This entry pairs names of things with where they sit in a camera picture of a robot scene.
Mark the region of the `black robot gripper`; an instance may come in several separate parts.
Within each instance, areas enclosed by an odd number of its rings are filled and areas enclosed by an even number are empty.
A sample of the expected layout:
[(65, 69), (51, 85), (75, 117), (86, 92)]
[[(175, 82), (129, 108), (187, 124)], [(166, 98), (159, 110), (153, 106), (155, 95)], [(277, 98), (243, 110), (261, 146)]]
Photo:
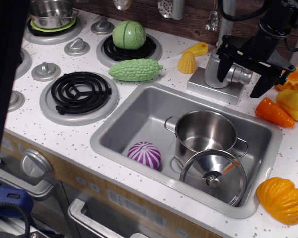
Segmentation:
[(219, 82), (225, 80), (234, 63), (261, 74), (250, 94), (251, 98), (260, 98), (273, 86), (285, 83), (287, 75), (295, 71), (295, 67), (276, 50), (291, 30), (280, 32), (262, 19), (258, 27), (257, 33), (250, 38), (224, 35), (217, 49), (220, 59), (217, 71)]

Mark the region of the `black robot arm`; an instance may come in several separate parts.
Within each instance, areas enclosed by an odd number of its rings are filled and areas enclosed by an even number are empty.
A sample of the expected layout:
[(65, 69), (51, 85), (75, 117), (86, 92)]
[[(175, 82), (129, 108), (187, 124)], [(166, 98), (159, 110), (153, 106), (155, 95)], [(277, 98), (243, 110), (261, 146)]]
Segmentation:
[(298, 29), (298, 0), (266, 0), (256, 12), (232, 16), (218, 2), (221, 15), (228, 21), (245, 21), (261, 15), (257, 33), (250, 37), (222, 36), (217, 49), (220, 62), (217, 79), (223, 82), (235, 63), (261, 77), (253, 88), (252, 98), (259, 98), (275, 85), (283, 85), (295, 66), (283, 58), (276, 47), (280, 41), (287, 41), (292, 29)]

